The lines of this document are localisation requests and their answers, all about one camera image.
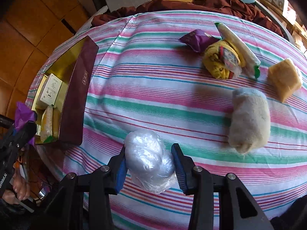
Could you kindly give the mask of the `maroon gold gift box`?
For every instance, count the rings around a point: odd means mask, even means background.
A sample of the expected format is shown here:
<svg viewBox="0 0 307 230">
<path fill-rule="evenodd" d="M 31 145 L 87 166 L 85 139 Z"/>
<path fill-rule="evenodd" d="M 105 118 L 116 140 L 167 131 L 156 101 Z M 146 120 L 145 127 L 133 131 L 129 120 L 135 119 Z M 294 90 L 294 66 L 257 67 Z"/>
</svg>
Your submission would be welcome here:
<svg viewBox="0 0 307 230">
<path fill-rule="evenodd" d="M 42 72 L 39 86 L 35 93 L 31 109 L 37 113 L 36 145 L 46 145 L 59 149 L 69 149 L 81 145 L 83 140 L 83 120 L 87 93 L 99 47 L 86 36 L 66 50 Z M 41 142 L 41 122 L 44 110 L 35 107 L 43 83 L 50 74 L 54 74 L 62 85 L 56 98 L 54 108 L 61 112 L 59 137 L 49 143 Z"/>
</svg>

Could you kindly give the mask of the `wooden wardrobe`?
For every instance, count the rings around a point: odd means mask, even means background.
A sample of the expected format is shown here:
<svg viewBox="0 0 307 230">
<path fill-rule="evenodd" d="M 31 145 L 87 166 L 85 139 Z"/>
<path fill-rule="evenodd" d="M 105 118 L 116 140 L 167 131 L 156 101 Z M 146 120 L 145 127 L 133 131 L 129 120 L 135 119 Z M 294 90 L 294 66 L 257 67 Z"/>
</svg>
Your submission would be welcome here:
<svg viewBox="0 0 307 230">
<path fill-rule="evenodd" d="M 1 0 L 1 115 L 13 120 L 37 72 L 90 18 L 81 0 Z"/>
</svg>

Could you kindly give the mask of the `purple snack packet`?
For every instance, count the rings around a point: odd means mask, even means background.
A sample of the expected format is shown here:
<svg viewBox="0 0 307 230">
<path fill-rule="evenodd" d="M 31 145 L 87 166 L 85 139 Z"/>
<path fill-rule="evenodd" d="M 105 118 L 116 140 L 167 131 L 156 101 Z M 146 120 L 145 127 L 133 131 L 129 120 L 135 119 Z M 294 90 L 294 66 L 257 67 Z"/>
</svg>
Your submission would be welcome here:
<svg viewBox="0 0 307 230">
<path fill-rule="evenodd" d="M 16 108 L 16 111 L 15 111 L 15 122 L 14 122 L 14 127 L 16 129 L 20 129 L 28 121 L 36 122 L 36 120 L 37 120 L 37 114 L 35 113 L 35 111 L 28 108 L 24 103 L 17 102 L 17 108 Z M 34 144 L 34 137 L 28 143 L 33 145 Z"/>
<path fill-rule="evenodd" d="M 218 42 L 219 39 L 211 36 L 203 30 L 196 29 L 182 36 L 179 41 L 189 46 L 193 51 L 201 53 L 211 44 Z"/>
</svg>

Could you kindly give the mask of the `white fluffy towel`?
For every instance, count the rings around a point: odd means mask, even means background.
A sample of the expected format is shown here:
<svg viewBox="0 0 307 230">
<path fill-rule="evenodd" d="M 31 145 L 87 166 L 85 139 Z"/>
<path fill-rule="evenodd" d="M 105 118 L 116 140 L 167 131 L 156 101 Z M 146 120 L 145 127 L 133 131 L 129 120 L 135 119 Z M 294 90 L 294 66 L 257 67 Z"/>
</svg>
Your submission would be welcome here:
<svg viewBox="0 0 307 230">
<path fill-rule="evenodd" d="M 240 154 L 266 146 L 271 134 L 271 118 L 265 94 L 242 87 L 233 91 L 232 102 L 229 145 Z"/>
</svg>

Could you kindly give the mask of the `wafer biscuit packet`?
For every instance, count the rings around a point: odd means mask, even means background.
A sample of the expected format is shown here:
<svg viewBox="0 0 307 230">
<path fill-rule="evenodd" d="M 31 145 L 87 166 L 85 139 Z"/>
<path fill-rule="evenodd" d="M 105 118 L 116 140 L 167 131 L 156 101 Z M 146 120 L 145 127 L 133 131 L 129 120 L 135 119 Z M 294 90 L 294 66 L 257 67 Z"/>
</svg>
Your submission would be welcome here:
<svg viewBox="0 0 307 230">
<path fill-rule="evenodd" d="M 227 41 L 230 46 L 237 52 L 241 63 L 247 70 L 247 73 L 258 79 L 260 77 L 260 60 L 250 50 L 250 48 L 225 24 L 221 22 L 215 23 L 223 40 Z"/>
</svg>

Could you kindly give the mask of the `striped bed sheet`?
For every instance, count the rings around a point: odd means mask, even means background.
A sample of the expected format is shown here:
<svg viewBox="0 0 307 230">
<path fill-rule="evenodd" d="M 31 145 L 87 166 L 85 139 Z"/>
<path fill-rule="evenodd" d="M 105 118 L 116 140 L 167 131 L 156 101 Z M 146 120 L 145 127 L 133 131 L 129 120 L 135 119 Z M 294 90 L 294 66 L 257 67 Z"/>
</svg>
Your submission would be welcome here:
<svg viewBox="0 0 307 230">
<path fill-rule="evenodd" d="M 259 58 L 257 80 L 246 75 L 229 81 L 211 78 L 201 55 L 179 41 L 195 29 L 217 37 L 216 22 L 228 26 Z M 306 86 L 280 103 L 267 80 L 268 68 L 286 58 L 306 75 L 306 57 L 293 44 L 254 23 L 214 12 L 137 14 L 78 33 L 57 47 L 30 86 L 28 105 L 44 72 L 86 36 L 99 50 L 85 106 L 83 142 L 59 156 L 39 149 L 56 178 L 105 165 L 120 152 L 128 133 L 144 128 L 156 132 L 167 148 L 178 143 L 211 173 L 235 173 L 268 218 L 306 195 Z M 227 142 L 232 92 L 240 87 L 263 92 L 271 114 L 268 143 L 246 155 Z"/>
</svg>

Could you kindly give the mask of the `maroon blanket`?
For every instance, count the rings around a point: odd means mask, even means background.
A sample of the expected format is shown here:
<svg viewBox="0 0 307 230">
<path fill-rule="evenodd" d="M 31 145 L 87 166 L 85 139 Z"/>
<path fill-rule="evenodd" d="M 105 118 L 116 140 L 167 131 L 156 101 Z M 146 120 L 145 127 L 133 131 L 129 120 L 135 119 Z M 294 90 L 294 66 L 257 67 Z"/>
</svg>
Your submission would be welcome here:
<svg viewBox="0 0 307 230">
<path fill-rule="evenodd" d="M 284 36 L 281 27 L 270 21 L 262 12 L 252 4 L 246 4 L 241 0 L 193 0 L 192 2 L 152 0 L 138 7 L 121 7 L 112 12 L 105 12 L 94 16 L 91 24 L 93 27 L 104 25 L 115 19 L 124 18 L 139 13 L 167 11 L 167 10 L 197 10 L 210 11 L 220 14 L 231 15 L 253 22 L 266 29 L 273 31 L 279 36 Z"/>
</svg>

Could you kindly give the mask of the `clear plastic bag bundle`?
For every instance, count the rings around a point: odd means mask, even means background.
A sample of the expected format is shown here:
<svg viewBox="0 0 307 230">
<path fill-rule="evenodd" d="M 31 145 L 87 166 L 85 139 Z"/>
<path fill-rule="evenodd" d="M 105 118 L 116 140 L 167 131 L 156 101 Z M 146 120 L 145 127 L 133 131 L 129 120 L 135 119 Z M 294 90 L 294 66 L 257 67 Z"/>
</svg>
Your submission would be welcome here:
<svg viewBox="0 0 307 230">
<path fill-rule="evenodd" d="M 124 146 L 126 166 L 137 186 L 161 194 L 177 182 L 173 156 L 154 131 L 130 132 Z"/>
</svg>

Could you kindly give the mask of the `yellow sponge block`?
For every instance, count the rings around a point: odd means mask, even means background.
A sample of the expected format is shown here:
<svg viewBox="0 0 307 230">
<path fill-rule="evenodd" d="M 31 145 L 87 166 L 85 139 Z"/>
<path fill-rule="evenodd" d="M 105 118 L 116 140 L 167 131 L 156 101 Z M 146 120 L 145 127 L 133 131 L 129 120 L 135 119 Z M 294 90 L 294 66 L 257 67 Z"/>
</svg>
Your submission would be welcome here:
<svg viewBox="0 0 307 230">
<path fill-rule="evenodd" d="M 290 58 L 269 67 L 267 76 L 281 103 L 284 103 L 303 85 L 302 73 Z"/>
</svg>

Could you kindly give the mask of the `white small carton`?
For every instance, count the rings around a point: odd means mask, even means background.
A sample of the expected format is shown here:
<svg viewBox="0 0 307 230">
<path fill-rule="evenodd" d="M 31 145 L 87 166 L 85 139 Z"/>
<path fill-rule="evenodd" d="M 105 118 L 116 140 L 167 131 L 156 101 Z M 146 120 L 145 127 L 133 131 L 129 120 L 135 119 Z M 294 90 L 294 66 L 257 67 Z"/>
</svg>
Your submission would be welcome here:
<svg viewBox="0 0 307 230">
<path fill-rule="evenodd" d="M 62 85 L 60 80 L 54 74 L 50 74 L 40 90 L 35 107 L 44 110 L 50 105 L 54 105 Z"/>
</svg>

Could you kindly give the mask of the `yellow snack bag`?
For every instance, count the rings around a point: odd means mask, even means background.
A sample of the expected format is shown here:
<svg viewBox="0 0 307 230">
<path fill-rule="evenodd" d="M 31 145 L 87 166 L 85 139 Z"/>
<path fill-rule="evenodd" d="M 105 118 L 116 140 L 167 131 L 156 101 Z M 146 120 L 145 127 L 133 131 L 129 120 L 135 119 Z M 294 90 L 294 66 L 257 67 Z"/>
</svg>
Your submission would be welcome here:
<svg viewBox="0 0 307 230">
<path fill-rule="evenodd" d="M 218 80 L 236 79 L 246 66 L 237 51 L 225 40 L 218 40 L 205 49 L 202 63 Z"/>
</svg>

